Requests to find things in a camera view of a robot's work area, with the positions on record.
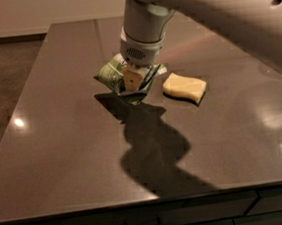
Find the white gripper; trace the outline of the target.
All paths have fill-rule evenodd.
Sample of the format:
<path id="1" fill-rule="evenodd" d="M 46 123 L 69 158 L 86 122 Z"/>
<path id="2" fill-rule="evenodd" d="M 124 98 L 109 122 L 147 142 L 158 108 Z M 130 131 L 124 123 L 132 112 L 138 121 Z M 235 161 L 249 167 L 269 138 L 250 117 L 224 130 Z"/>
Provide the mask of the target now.
<path id="1" fill-rule="evenodd" d="M 123 29 L 120 34 L 121 56 L 127 63 L 130 63 L 124 67 L 123 72 L 125 89 L 138 91 L 148 73 L 148 68 L 140 66 L 150 66 L 154 63 L 164 45 L 164 38 L 161 37 L 159 41 L 148 43 L 132 39 Z"/>

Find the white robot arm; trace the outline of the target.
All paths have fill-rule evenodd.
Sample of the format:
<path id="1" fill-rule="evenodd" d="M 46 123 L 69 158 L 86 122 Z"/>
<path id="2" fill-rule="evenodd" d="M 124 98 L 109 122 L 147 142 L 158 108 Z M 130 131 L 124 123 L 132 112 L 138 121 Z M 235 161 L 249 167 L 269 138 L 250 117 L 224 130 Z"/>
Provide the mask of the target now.
<path id="1" fill-rule="evenodd" d="M 282 74 L 282 0 L 125 0 L 121 54 L 150 66 L 165 29 L 179 12 L 269 64 Z"/>

